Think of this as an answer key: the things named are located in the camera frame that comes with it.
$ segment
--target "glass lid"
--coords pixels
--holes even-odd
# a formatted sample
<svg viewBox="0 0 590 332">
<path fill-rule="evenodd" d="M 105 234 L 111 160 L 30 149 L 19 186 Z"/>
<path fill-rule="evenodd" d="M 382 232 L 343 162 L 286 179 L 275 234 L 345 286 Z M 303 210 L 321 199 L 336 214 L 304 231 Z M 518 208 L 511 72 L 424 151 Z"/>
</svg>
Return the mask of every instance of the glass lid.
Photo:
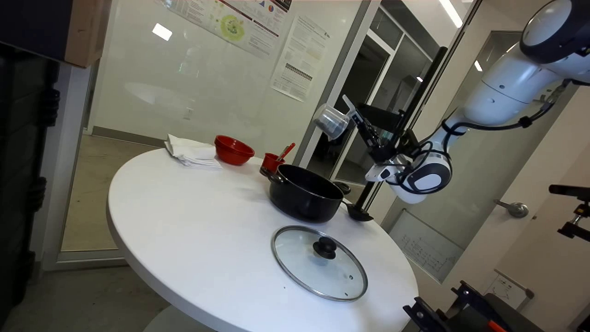
<svg viewBox="0 0 590 332">
<path fill-rule="evenodd" d="M 273 238 L 273 255 L 286 275 L 316 295 L 354 301 L 367 291 L 367 273 L 358 258 L 314 229 L 280 229 Z"/>
</svg>

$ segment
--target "poster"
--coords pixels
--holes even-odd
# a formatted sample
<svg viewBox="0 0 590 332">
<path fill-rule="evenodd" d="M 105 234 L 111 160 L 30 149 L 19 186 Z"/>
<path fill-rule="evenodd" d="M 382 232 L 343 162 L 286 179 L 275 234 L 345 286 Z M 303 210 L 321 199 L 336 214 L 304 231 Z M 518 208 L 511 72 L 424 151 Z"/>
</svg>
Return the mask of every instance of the poster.
<svg viewBox="0 0 590 332">
<path fill-rule="evenodd" d="M 297 17 L 279 59 L 273 89 L 293 100 L 306 100 L 319 76 L 328 41 L 330 35 L 321 26 Z"/>
<path fill-rule="evenodd" d="M 164 0 L 185 20 L 262 57 L 277 57 L 290 7 L 284 0 Z"/>
</svg>

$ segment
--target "white round table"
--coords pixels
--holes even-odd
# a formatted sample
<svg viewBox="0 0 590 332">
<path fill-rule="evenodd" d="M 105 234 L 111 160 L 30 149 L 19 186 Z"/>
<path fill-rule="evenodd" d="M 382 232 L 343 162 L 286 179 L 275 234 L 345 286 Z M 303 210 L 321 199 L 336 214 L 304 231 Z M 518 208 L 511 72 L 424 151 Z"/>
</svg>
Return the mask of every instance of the white round table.
<svg viewBox="0 0 590 332">
<path fill-rule="evenodd" d="M 341 207 L 327 223 L 277 210 L 258 159 L 183 166 L 166 149 L 135 157 L 109 190 L 109 214 L 133 269 L 175 308 L 214 330 L 380 332 L 402 330 L 419 295 L 404 253 L 375 221 Z M 275 262 L 271 240 L 304 225 L 347 245 L 369 277 L 356 301 L 323 299 Z"/>
</svg>

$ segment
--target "black pot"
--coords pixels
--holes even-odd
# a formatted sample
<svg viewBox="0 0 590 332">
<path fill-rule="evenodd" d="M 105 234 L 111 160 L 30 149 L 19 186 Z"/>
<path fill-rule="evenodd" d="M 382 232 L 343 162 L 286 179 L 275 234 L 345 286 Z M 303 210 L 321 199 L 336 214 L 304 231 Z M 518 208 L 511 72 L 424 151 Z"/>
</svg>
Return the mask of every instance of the black pot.
<svg viewBox="0 0 590 332">
<path fill-rule="evenodd" d="M 271 203 L 303 221 L 328 221 L 343 203 L 343 192 L 336 184 L 293 164 L 280 164 L 269 179 Z"/>
</svg>

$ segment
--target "white cloth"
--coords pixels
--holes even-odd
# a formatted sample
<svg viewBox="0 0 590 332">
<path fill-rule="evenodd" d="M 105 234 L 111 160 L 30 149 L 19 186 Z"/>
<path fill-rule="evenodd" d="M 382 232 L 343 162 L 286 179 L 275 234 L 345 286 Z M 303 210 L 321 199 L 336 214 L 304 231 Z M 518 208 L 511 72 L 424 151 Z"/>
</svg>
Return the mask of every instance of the white cloth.
<svg viewBox="0 0 590 332">
<path fill-rule="evenodd" d="M 168 140 L 164 140 L 164 146 L 170 157 L 177 159 L 185 166 L 194 166 L 194 164 L 207 166 L 216 162 L 216 148 L 203 142 L 168 135 Z"/>
</svg>

